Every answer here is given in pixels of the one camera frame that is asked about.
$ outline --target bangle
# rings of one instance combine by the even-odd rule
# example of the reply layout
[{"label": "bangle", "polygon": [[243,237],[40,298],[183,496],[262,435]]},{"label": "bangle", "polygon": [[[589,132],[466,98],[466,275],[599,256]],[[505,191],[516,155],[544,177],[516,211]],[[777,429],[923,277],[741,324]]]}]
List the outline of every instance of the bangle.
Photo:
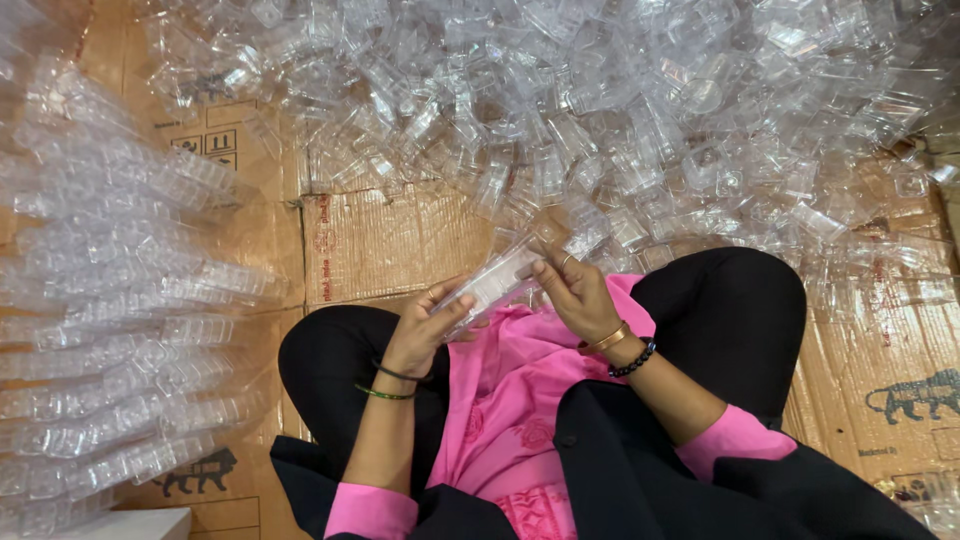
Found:
[{"label": "bangle", "polygon": [[395,396],[394,394],[384,394],[383,392],[377,392],[376,390],[373,390],[373,389],[368,388],[368,387],[366,387],[366,386],[361,386],[360,384],[358,384],[358,383],[356,383],[356,382],[353,384],[353,386],[354,386],[357,390],[360,390],[361,392],[363,392],[363,393],[365,393],[365,394],[369,394],[369,395],[371,395],[371,396],[374,396],[375,398],[383,398],[384,400],[409,400],[410,398],[412,398],[412,397],[414,397],[414,396],[417,395],[417,392],[414,392],[413,394],[410,394],[409,396]]},{"label": "bangle", "polygon": [[618,328],[614,333],[608,335],[600,341],[597,341],[593,345],[588,345],[586,341],[581,341],[580,345],[577,346],[577,352],[583,356],[593,355],[609,349],[621,339],[630,335],[630,326],[627,325],[627,321],[621,322],[623,324],[620,325],[620,328]]},{"label": "bangle", "polygon": [[650,358],[650,356],[657,349],[657,344],[654,343],[654,338],[641,337],[640,340],[647,344],[647,348],[644,349],[642,353],[640,353],[640,356],[637,356],[636,360],[630,362],[629,364],[621,368],[615,368],[611,365],[609,368],[607,368],[607,375],[613,377],[614,379],[626,377],[631,373],[633,373],[634,371],[636,371],[636,368],[643,365],[643,362],[647,361]]},{"label": "bangle", "polygon": [[426,377],[410,377],[409,375],[403,375],[401,373],[390,371],[389,369],[380,365],[380,362],[376,361],[376,358],[371,358],[370,362],[373,364],[373,367],[375,367],[379,371],[382,371],[383,373],[386,373],[391,377],[396,377],[397,379],[400,379],[400,380],[412,380],[413,382],[430,382],[433,380],[432,369],[430,370],[430,373],[426,374]]}]

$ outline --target embroidered pattern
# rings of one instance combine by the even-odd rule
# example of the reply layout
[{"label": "embroidered pattern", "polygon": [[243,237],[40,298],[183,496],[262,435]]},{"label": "embroidered pattern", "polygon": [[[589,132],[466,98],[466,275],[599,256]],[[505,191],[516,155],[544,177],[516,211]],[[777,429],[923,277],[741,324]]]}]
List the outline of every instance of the embroidered pattern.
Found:
[{"label": "embroidered pattern", "polygon": [[464,433],[464,442],[472,443],[483,433],[483,411],[476,405],[470,408],[470,417],[467,419],[467,431]]},{"label": "embroidered pattern", "polygon": [[531,418],[511,430],[520,436],[520,446],[527,450],[539,450],[553,440],[554,428],[542,418]]},{"label": "embroidered pattern", "polygon": [[563,535],[546,489],[535,487],[494,501],[520,540],[568,540]]}]

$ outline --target black bangle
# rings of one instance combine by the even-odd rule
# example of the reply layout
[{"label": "black bangle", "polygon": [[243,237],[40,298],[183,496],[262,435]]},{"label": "black bangle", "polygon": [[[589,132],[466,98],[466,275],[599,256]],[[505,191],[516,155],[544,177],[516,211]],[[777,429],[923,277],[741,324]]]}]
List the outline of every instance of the black bangle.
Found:
[{"label": "black bangle", "polygon": [[371,358],[371,359],[370,359],[370,362],[373,364],[373,367],[375,367],[376,369],[382,371],[383,373],[386,373],[387,375],[389,375],[389,376],[391,376],[391,377],[396,377],[396,378],[401,379],[401,380],[412,380],[413,382],[430,382],[430,381],[433,380],[433,370],[432,370],[432,369],[430,370],[430,373],[426,374],[426,377],[410,377],[409,375],[402,375],[402,374],[400,374],[400,373],[397,373],[397,372],[394,372],[394,371],[390,371],[389,369],[381,366],[381,365],[380,365],[380,362],[378,362],[378,361],[376,360],[376,358]]},{"label": "black bangle", "polygon": [[654,338],[641,337],[640,340],[647,344],[647,348],[644,349],[642,353],[640,353],[640,356],[637,356],[636,360],[630,362],[629,364],[621,368],[615,368],[613,366],[610,366],[609,368],[607,368],[607,375],[610,375],[614,379],[626,377],[631,373],[633,373],[634,371],[636,371],[636,368],[643,365],[643,362],[647,361],[650,358],[650,355],[652,355],[654,351],[657,349],[657,344],[654,343]]}]

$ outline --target pink shirt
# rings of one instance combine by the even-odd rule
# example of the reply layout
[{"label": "pink shirt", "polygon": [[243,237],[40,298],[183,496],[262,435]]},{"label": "pink shirt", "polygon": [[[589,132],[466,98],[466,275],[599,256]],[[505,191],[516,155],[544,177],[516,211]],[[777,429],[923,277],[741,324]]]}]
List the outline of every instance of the pink shirt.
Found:
[{"label": "pink shirt", "polygon": [[[631,330],[653,335],[653,319],[630,298],[641,278],[609,276],[607,286]],[[450,407],[426,487],[445,483],[496,503],[520,540],[576,538],[564,470],[552,443],[557,406],[580,380],[611,380],[601,356],[576,352],[579,341],[555,312],[504,307],[476,341],[451,344]],[[790,437],[731,405],[677,455],[698,479],[712,481],[719,456],[780,459],[796,448]],[[370,512],[372,507],[380,511]],[[324,537],[352,532],[377,540],[405,538],[417,515],[417,503],[408,497],[341,482]]]}]

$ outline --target leg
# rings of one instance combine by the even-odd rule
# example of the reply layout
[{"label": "leg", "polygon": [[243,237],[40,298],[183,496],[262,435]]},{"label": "leg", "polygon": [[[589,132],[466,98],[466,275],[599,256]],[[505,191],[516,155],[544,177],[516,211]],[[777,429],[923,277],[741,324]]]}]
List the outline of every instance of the leg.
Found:
[{"label": "leg", "polygon": [[187,494],[187,495],[190,495],[191,493],[193,493],[193,491],[191,491],[191,490],[189,490],[189,489],[186,488],[186,483],[187,483],[189,480],[190,480],[190,477],[188,477],[188,476],[183,476],[183,477],[178,477],[178,478],[177,478],[177,487],[180,489],[180,492],[181,492],[181,493],[185,493],[185,494]]},{"label": "leg", "polygon": [[[353,387],[376,375],[371,359],[382,356],[399,316],[362,306],[325,307],[297,323],[280,345],[280,378],[290,400],[324,451],[321,472],[339,480],[347,468],[367,395]],[[411,488],[426,484],[444,434],[449,407],[450,356],[441,347],[433,381],[421,384],[414,404],[416,423]]]},{"label": "leg", "polygon": [[806,297],[785,262],[749,248],[679,258],[631,296],[657,323],[657,350],[727,403],[778,427],[804,337]]},{"label": "leg", "polygon": [[913,411],[913,402],[907,402],[907,401],[903,402],[903,414],[905,414],[906,417],[909,418],[910,420],[920,421],[920,420],[923,420],[924,418],[923,416]]},{"label": "leg", "polygon": [[217,486],[217,489],[219,489],[220,491],[227,491],[227,487],[224,485],[224,476],[223,476],[223,475],[217,475],[217,476],[215,476],[215,477],[210,477],[210,479],[213,480],[213,483],[214,483],[214,485]]}]

